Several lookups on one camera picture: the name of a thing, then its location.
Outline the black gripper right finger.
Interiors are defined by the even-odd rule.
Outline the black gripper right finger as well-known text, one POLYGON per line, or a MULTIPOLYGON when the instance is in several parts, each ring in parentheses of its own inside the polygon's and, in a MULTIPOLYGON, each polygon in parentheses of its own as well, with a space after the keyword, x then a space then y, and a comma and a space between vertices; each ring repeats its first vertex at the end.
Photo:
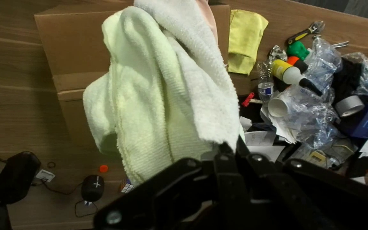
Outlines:
POLYGON ((248 149, 244 139, 241 136, 238 136, 235 158, 238 160, 245 160, 249 155, 250 155, 250 150, 248 149))

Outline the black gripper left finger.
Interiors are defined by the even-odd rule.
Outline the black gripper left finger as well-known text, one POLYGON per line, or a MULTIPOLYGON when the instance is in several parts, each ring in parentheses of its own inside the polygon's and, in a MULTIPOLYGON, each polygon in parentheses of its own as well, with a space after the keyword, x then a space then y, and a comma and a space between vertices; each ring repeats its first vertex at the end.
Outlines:
POLYGON ((225 155, 230 155, 232 153, 232 149, 230 148, 230 145, 226 141, 224 141, 218 145, 218 153, 225 154, 225 155))

